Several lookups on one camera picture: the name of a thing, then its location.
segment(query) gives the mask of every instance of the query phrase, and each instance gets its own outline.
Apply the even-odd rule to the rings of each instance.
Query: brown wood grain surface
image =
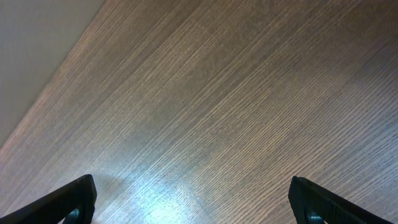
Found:
[[[398,1],[108,0],[0,150],[0,215],[295,223],[306,177],[398,222]]]

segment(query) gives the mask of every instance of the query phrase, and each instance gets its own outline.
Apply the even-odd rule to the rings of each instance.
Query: wood grain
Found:
[[[397,1],[108,0],[0,150],[0,214],[295,223],[304,176],[398,222]]]

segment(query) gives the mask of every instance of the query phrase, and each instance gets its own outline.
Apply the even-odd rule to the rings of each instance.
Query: wood panel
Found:
[[[304,176],[398,222],[395,1],[108,0],[0,150],[0,214],[295,223]]]

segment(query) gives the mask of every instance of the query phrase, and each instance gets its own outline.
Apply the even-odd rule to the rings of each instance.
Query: gray surface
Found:
[[[0,0],[0,147],[104,0]]]

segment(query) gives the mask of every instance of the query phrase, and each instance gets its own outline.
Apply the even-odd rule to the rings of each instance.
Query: black object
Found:
[[[3,218],[0,224],[89,224],[97,191],[93,176],[86,174]]]
[[[392,224],[303,177],[293,177],[289,201],[297,224]]]

